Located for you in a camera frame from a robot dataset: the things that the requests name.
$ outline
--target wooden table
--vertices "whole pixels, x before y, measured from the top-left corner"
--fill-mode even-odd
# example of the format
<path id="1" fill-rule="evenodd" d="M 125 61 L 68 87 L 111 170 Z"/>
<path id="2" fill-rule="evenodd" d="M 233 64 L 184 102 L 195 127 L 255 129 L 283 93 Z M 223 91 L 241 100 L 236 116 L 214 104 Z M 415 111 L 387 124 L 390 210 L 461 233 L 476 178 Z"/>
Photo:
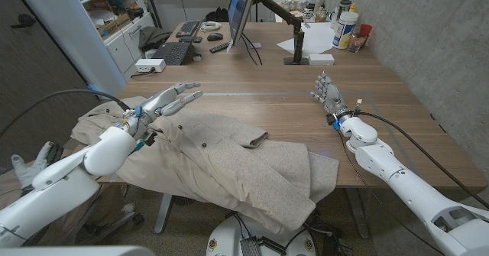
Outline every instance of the wooden table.
<path id="1" fill-rule="evenodd" d="M 229 53 L 210 53 L 211 47 L 231 40 L 229 26 L 219 33 L 224 40 L 209 42 L 207 34 L 194 44 L 202 60 L 185 66 L 167 66 L 162 73 L 132 79 L 118 95 L 149 97 L 179 81 L 201 82 L 204 96 L 185 108 L 212 112 L 266 129 L 273 141 L 306 144 L 309 151 L 340 160 L 337 187 L 364 187 L 348 162 L 338 133 L 328 126 L 325 110 L 309 92 L 315 89 L 316 77 L 325 70 L 342 91 L 346 102 L 355 107 L 363 99 L 361 110 L 385 117 L 399 125 L 418 141 L 439 163 L 466 186 L 481 189 L 487 181 L 458 145 L 439 127 L 428 111 L 409 91 L 396 73 L 382 66 L 369 49 L 358 53 L 331 49 L 334 66 L 285 66 L 284 57 L 292 54 L 277 43 L 292 38 L 292 26 L 285 23 L 247 23 L 245 34 L 258 49 L 263 66 L 256 66 L 248 56 L 243 41 Z M 177 41 L 174 32 L 169 42 Z M 256 53 L 251 49 L 255 60 Z M 362 120 L 377 129 L 379 137 L 395 151 L 397 158 L 437 188 L 453 188 L 453 183 L 402 134 L 383 122 L 366 116 Z M 351 159 L 369 186 L 387 186 Z"/>

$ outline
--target desk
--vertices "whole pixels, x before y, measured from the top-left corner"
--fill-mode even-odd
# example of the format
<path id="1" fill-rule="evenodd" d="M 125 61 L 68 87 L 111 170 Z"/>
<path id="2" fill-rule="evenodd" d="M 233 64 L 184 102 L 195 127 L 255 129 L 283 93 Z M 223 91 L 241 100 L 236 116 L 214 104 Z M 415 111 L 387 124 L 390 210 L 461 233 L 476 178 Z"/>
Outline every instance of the desk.
<path id="1" fill-rule="evenodd" d="M 176 27 L 168 42 L 178 41 L 175 33 L 181 25 Z M 162 73 L 132 79 L 118 97 L 149 97 L 179 81 L 200 82 L 204 96 L 185 108 L 247 122 L 266 129 L 270 140 L 301 142 L 313 153 L 339 160 L 337 187 L 347 188 L 348 200 L 363 238 L 368 238 L 369 234 L 358 193 L 352 187 L 364 187 L 364 184 L 350 165 L 338 133 L 327 125 L 325 110 L 309 95 L 315 90 L 316 77 L 323 70 L 331 76 L 350 108 L 355 106 L 357 99 L 363 99 L 363 112 L 374 113 L 399 125 L 467 187 L 479 190 L 487 185 L 481 172 L 431 118 L 396 73 L 382 66 L 369 49 L 364 48 L 358 53 L 328 50 L 326 53 L 335 58 L 334 66 L 285 66 L 283 58 L 292 54 L 278 47 L 277 43 L 292 38 L 293 27 L 286 23 L 247 23 L 246 35 L 252 42 L 262 45 L 258 52 L 264 65 L 256 66 L 243 41 L 229 53 L 225 50 L 210 53 L 210 48 L 231 40 L 227 24 L 223 24 L 218 32 L 224 35 L 224 40 L 209 42 L 206 38 L 211 32 L 197 34 L 203 37 L 202 43 L 193 45 L 202 54 L 201 61 L 186 66 L 167 66 Z M 252 49 L 251 53 L 258 62 Z M 397 130 L 375 118 L 361 118 L 377 129 L 379 138 L 393 148 L 397 158 L 425 181 L 436 188 L 458 188 Z M 360 168 L 355 156 L 349 154 L 369 186 L 387 187 Z"/>

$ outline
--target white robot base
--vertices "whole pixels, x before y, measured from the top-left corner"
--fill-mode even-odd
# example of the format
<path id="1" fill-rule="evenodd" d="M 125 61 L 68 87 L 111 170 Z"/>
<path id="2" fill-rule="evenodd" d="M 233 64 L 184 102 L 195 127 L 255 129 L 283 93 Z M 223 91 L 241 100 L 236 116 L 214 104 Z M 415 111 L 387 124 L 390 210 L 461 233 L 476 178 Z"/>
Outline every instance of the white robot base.
<path id="1" fill-rule="evenodd" d="M 297 234 L 300 229 L 290 232 L 285 231 L 283 234 L 275 234 L 260 223 L 248 218 L 245 215 L 239 215 L 243 223 L 248 227 L 251 236 L 256 236 L 257 238 L 266 237 L 271 241 L 276 242 L 281 246 L 286 246 L 290 239 Z M 248 238 L 248 233 L 246 228 L 238 222 L 235 217 L 229 217 L 220 225 L 218 225 L 209 237 L 207 242 L 206 256 L 216 256 L 216 255 L 243 255 L 240 246 L 241 228 L 243 231 L 244 238 Z M 265 245 L 260 245 L 260 252 L 262 256 L 277 256 L 279 255 L 276 251 L 268 248 Z M 304 256 L 316 256 L 316 250 L 313 245 L 313 238 L 311 235 L 304 231 L 300 233 L 286 249 L 287 255 L 304 255 Z"/>

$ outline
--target robot finger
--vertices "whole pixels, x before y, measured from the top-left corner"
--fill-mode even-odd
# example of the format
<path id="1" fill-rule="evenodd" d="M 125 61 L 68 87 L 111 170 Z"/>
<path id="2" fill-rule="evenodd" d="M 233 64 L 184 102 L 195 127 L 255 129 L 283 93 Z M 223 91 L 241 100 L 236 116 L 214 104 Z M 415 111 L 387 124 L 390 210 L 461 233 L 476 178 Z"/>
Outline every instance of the robot finger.
<path id="1" fill-rule="evenodd" d="M 185 91 L 185 89 L 192 89 L 193 87 L 200 87 L 200 83 L 181 82 L 172 86 L 178 95 Z"/>

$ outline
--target robotic arm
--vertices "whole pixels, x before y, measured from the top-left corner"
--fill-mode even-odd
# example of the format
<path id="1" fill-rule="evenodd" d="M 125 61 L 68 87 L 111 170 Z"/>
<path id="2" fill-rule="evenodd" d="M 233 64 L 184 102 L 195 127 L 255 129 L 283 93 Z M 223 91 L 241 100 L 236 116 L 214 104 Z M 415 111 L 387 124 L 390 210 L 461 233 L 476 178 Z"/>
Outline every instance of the robotic arm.
<path id="1" fill-rule="evenodd" d="M 160 116 L 175 115 L 198 99 L 198 91 L 183 99 L 176 96 L 200 83 L 177 83 L 150 97 L 134 109 L 126 110 L 123 122 L 100 135 L 101 141 L 42 170 L 26 196 L 0 211 L 0 248 L 18 247 L 52 221 L 75 209 L 99 190 L 91 176 L 115 173 L 142 140 L 151 145 L 156 133 L 148 125 Z M 79 167 L 83 164 L 86 171 Z"/>
<path id="2" fill-rule="evenodd" d="M 354 116 L 331 78 L 322 72 L 316 80 L 320 95 L 311 92 L 328 112 L 333 128 L 346 142 L 358 164 L 379 177 L 424 224 L 445 255 L 486 255 L 489 251 L 489 212 L 454 202 L 407 169 L 377 131 Z"/>

